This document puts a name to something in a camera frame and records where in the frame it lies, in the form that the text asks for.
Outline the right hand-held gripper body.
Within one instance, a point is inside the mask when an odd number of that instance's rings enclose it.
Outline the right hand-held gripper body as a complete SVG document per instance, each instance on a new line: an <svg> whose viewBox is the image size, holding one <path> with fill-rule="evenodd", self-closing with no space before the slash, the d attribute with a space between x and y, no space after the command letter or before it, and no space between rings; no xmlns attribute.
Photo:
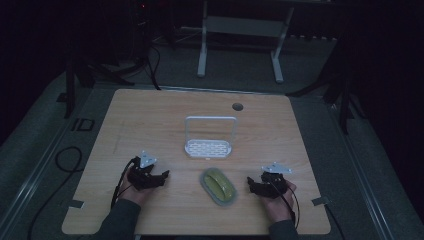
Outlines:
<svg viewBox="0 0 424 240"><path fill-rule="evenodd" d="M285 174L291 174L292 170L280 163L274 162L261 167L263 173L261 180L265 184L265 197L276 198L285 194L289 189Z"/></svg>

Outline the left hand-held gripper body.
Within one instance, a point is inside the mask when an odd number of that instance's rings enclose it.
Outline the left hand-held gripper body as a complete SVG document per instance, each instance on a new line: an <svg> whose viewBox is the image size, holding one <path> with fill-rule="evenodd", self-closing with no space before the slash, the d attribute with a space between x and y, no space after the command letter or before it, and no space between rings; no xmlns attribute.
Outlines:
<svg viewBox="0 0 424 240"><path fill-rule="evenodd" d="M133 166L127 175L128 181L135 188L155 188L156 183L151 171L156 162L157 159L155 157L146 151L142 151L139 156L131 160Z"/></svg>

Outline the white wire rack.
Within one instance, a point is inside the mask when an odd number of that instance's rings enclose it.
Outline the white wire rack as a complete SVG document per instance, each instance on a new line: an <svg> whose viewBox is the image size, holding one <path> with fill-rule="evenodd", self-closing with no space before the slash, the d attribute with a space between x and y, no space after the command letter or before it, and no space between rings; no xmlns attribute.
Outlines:
<svg viewBox="0 0 424 240"><path fill-rule="evenodd" d="M224 139L196 139L190 137L190 123L193 121L230 121L232 123L230 138ZM234 116L187 116L185 118L185 152L192 158L226 158L232 152L232 144L238 119Z"/></svg>

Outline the person's left hand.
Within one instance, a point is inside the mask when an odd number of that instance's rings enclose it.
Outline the person's left hand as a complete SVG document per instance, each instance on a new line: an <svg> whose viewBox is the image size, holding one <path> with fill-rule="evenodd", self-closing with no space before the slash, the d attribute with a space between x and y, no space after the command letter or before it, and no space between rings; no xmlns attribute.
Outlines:
<svg viewBox="0 0 424 240"><path fill-rule="evenodd" d="M152 189L137 190L127 179L124 179L118 192L118 198L143 206L152 192Z"/></svg>

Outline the person's right hand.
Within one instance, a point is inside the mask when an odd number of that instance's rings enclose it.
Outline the person's right hand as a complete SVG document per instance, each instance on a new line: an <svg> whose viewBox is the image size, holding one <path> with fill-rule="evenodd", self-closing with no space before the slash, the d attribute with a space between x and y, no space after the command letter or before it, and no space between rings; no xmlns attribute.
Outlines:
<svg viewBox="0 0 424 240"><path fill-rule="evenodd" d="M282 220L291 220L293 222L293 192L296 186L290 181L287 182L289 189L283 194L283 197L275 199L261 197L260 201L272 223Z"/></svg>

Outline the black tripod stand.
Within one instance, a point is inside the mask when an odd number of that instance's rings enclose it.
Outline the black tripod stand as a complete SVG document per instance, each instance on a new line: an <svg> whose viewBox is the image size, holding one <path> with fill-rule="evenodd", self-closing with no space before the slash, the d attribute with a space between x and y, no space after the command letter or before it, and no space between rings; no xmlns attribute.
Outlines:
<svg viewBox="0 0 424 240"><path fill-rule="evenodd" d="M66 74L66 92L61 95L62 100L66 103L65 119L68 119L75 109L76 96L75 96L75 77L78 77L83 87L92 87L94 81L88 77L89 68L99 71L101 75L105 76L112 82L133 86L132 82L124 80L116 73L108 70L106 67L95 62L93 59L80 53L70 52L66 58L65 74Z"/></svg>
<svg viewBox="0 0 424 240"><path fill-rule="evenodd" d="M325 85L328 86L322 99L326 104L335 104L340 99L338 124L347 135L347 120L351 116L351 84L354 79L352 55L348 51L346 41L339 39L326 60L317 79L310 85L287 93L289 97L300 97Z"/></svg>

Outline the white metal stand frame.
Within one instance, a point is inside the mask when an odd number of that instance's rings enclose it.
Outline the white metal stand frame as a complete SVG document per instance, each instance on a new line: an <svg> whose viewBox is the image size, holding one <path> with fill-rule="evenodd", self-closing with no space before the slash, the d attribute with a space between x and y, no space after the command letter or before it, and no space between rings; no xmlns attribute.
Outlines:
<svg viewBox="0 0 424 240"><path fill-rule="evenodd" d="M270 52L271 63L275 81L280 84L284 81L280 53L284 40L287 36L289 25L294 13L294 8L289 7L283 21L258 20L247 18L234 18L215 16L208 13L208 0L203 0L202 8L202 28L201 28L201 48L198 60L197 76L206 75L207 65L207 34L225 33L261 37L274 37L278 40L277 46Z"/></svg>

